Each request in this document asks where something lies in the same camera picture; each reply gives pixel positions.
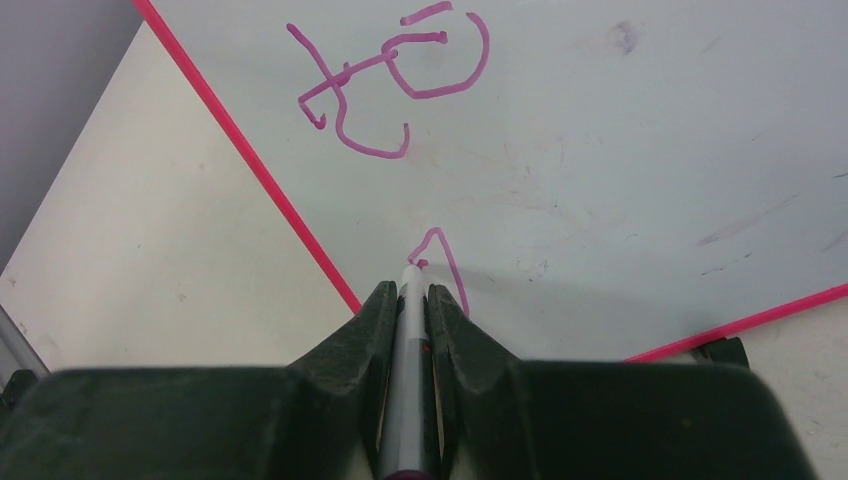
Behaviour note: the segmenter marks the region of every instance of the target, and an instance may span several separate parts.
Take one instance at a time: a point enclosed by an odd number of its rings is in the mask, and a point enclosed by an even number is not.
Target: pen
[[[438,473],[436,392],[424,322],[427,287],[420,268],[403,270],[380,437],[380,479],[435,479]]]

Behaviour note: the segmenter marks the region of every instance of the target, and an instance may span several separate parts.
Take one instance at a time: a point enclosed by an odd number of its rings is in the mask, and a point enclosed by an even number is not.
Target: red border line
[[[303,218],[301,218],[300,214],[297,213],[297,210],[295,210],[294,205],[292,205],[288,197],[286,197],[286,194],[283,193],[280,186],[277,185],[277,182],[274,180],[274,177],[271,176],[268,169],[265,168],[262,160],[259,159],[259,155],[257,155],[253,147],[250,146],[247,138],[241,133],[241,130],[239,130],[236,122],[233,121],[230,114],[227,113],[227,110],[218,99],[218,96],[215,95],[215,92],[213,92],[209,84],[206,83],[203,75],[200,74],[200,71],[194,65],[194,62],[191,61],[182,45],[180,45],[177,41],[174,33],[171,32],[171,29],[165,24],[165,21],[159,15],[159,12],[156,11],[156,8],[154,8],[150,3],[150,0],[133,0],[133,3],[135,3],[136,8],[138,8],[141,12],[141,15],[147,21],[147,24],[150,25],[153,33],[156,34],[159,41],[165,46],[165,50],[168,51],[174,59],[174,62],[176,62],[177,66],[180,70],[182,70],[183,75],[185,75],[188,79],[188,82],[192,87],[194,87],[194,90],[197,91],[200,99],[206,104],[206,108],[209,109],[209,112],[212,113],[212,116],[215,117],[215,120],[217,120],[218,124],[221,125],[224,133],[227,134],[227,137],[229,137],[230,141],[233,145],[235,145],[236,150],[238,150],[242,158],[244,158],[247,166],[253,170],[253,174],[256,175],[256,178],[259,180],[259,183],[262,184],[262,187],[265,188],[265,191],[268,192],[271,200],[275,205],[277,205],[277,208],[280,209],[280,212],[286,220],[288,220],[289,224],[294,229],[294,233],[297,234],[300,241],[303,242],[303,245],[309,253],[312,254],[312,257],[318,263],[318,266],[321,267],[321,270],[324,271],[324,274],[327,276],[327,279],[330,280],[333,287],[338,290],[342,300],[344,300],[347,306],[350,307],[351,311],[354,313],[358,312],[362,304],[359,302],[359,299],[356,298],[356,295],[353,293],[353,290],[351,290],[350,285],[348,285],[344,277],[342,277],[342,274],[336,266],[333,265],[333,261],[330,260],[327,252],[321,248],[318,240],[315,239],[315,236],[312,235],[309,227],[307,227],[306,223],[303,221]]]
[[[171,32],[171,29],[168,28],[168,25],[165,24],[165,21],[159,15],[159,12],[156,11],[156,8],[153,7],[150,2],[151,0],[133,0],[136,8],[138,8],[141,12],[141,15],[147,21],[147,24],[150,25],[150,29],[153,30],[153,33],[159,38],[162,45],[165,46],[165,50],[168,51],[174,59],[174,62],[176,62],[177,66],[183,72],[183,75],[186,76],[191,86],[194,87],[195,91],[197,91],[200,99],[203,100],[204,104],[206,104],[206,108],[209,109],[209,112],[212,113],[212,116],[215,117],[221,125],[224,133],[227,134],[227,137],[229,137],[230,141],[233,145],[235,145],[236,150],[238,150],[242,158],[244,158],[247,166],[250,167],[253,174],[256,175],[256,178],[259,180],[259,183],[262,184],[262,187],[265,188],[266,192],[268,192],[271,200],[274,201],[274,204],[276,204],[277,208],[280,209],[280,212],[292,226],[294,232],[303,242],[303,245],[309,253],[312,254],[312,257],[318,263],[318,266],[321,267],[321,270],[324,271],[327,279],[330,280],[330,283],[339,292],[342,300],[344,300],[347,306],[350,307],[351,311],[354,313],[358,312],[362,304],[359,302],[359,299],[356,298],[356,295],[353,293],[353,290],[351,290],[350,285],[348,285],[344,277],[342,277],[342,274],[333,264],[333,261],[330,260],[327,252],[321,248],[318,240],[315,239],[315,236],[312,235],[309,227],[307,227],[306,223],[303,221],[303,218],[301,218],[300,214],[297,213],[297,210],[295,210],[285,193],[283,193],[283,190],[274,180],[274,177],[271,176],[271,173],[268,172],[268,169],[265,168],[262,160],[259,159],[259,155],[257,155],[256,151],[253,150],[253,147],[250,146],[247,138],[245,138],[244,134],[241,133],[241,130],[239,130],[232,117],[230,117],[230,114],[227,113],[227,110],[224,108],[224,105],[218,99],[217,95],[215,95],[215,92],[213,92],[209,84],[206,83],[203,75],[200,74],[200,71],[197,70],[194,62],[191,61],[186,51],[183,50],[183,47],[177,41],[174,33]],[[649,350],[645,353],[630,357],[626,361],[652,362],[660,360],[671,355],[692,350],[704,343],[735,335],[739,332],[760,326],[764,323],[773,322],[783,317],[793,315],[825,303],[833,302],[844,297],[848,297],[848,283],[787,303],[786,305],[771,308],[741,320],[727,323],[712,330],[692,335],[691,337],[684,338],[683,340],[678,340],[674,343]]]

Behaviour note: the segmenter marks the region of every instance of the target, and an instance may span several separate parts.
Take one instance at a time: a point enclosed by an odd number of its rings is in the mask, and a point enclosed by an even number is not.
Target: purple handwriting
[[[406,260],[412,265],[424,270],[424,267],[429,265],[430,262],[423,258],[418,259],[416,262],[415,259],[427,249],[430,245],[430,240],[433,239],[433,236],[439,238],[439,243],[442,244],[442,248],[445,250],[445,257],[448,259],[448,266],[451,269],[451,275],[453,275],[453,280],[456,282],[456,289],[459,292],[459,301],[462,304],[462,311],[465,313],[466,317],[470,317],[471,309],[468,307],[468,297],[465,294],[465,284],[462,283],[462,277],[459,276],[459,267],[456,266],[456,259],[453,258],[453,252],[451,252],[450,245],[448,245],[448,239],[445,238],[445,233],[441,228],[433,227],[430,230],[427,230],[427,233],[424,234],[424,240],[421,240],[421,243],[415,247],[415,250],[413,250],[408,257],[406,257]]]
[[[432,17],[438,13],[444,11],[453,10],[453,5],[449,1],[438,2],[428,7],[422,8],[421,10],[413,13],[412,15],[408,15],[400,19],[400,24],[403,27],[415,25],[416,23]],[[385,43],[383,43],[381,47],[380,54],[375,55],[371,58],[365,59],[357,64],[350,65],[348,62],[345,62],[342,65],[342,71],[336,75],[330,71],[330,68],[327,66],[327,63],[324,61],[323,57],[320,53],[318,53],[318,49],[315,48],[315,45],[306,38],[306,36],[301,33],[300,30],[297,29],[293,24],[289,23],[286,25],[286,29],[292,36],[300,42],[301,45],[309,52],[309,55],[312,56],[312,60],[315,61],[315,64],[318,65],[318,68],[321,70],[321,73],[324,75],[324,81],[316,85],[314,88],[304,93],[297,99],[297,103],[300,106],[300,109],[306,115],[306,118],[312,122],[312,125],[315,126],[318,130],[323,130],[324,127],[327,126],[327,116],[325,114],[321,114],[320,117],[316,117],[315,113],[312,112],[312,109],[306,104],[310,99],[315,97],[316,95],[324,92],[327,89],[332,89],[333,93],[336,95],[336,99],[339,102],[339,110],[336,113],[336,122],[335,129],[336,135],[339,137],[339,140],[346,145],[347,147],[365,155],[372,155],[375,157],[381,158],[401,158],[406,154],[406,150],[409,148],[409,124],[403,124],[403,143],[401,143],[400,148],[397,150],[381,150],[378,148],[367,147],[362,145],[361,143],[356,142],[345,134],[344,131],[344,120],[347,115],[347,99],[345,98],[344,92],[342,92],[342,87],[344,87],[353,77],[353,75],[367,69],[373,67],[375,65],[379,65],[381,63],[386,64],[386,67],[389,69],[389,74],[394,79],[395,83],[412,99],[415,100],[423,100],[427,98],[436,98],[442,97],[445,95],[451,95],[454,93],[459,93],[464,90],[468,90],[474,85],[475,82],[480,78],[480,75],[483,73],[483,69],[486,68],[486,63],[489,60],[489,30],[486,27],[486,24],[483,22],[476,13],[468,12],[465,14],[469,20],[477,27],[477,30],[480,32],[480,37],[483,39],[483,50],[480,54],[480,60],[477,62],[477,67],[471,73],[471,75],[465,80],[454,83],[451,85],[444,85],[437,88],[430,88],[426,90],[416,90],[409,85],[409,82],[403,77],[400,71],[395,64],[395,58],[398,56],[397,47],[403,45],[405,43],[440,43],[442,45],[448,43],[448,34],[445,32],[428,32],[428,33],[406,33],[396,35],[390,39],[388,39]]]

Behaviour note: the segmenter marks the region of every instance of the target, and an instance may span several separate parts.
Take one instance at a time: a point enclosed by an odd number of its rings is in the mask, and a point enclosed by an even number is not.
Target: gray wall
[[[139,25],[130,0],[0,0],[0,270]]]

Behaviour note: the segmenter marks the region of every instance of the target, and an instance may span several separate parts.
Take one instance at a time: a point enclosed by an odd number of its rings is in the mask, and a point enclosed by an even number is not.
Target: white board surface
[[[848,4],[154,0],[360,299],[431,227],[471,318],[522,357],[626,358],[848,281]],[[385,64],[333,75],[404,33],[412,99]],[[453,285],[441,250],[428,273]]]

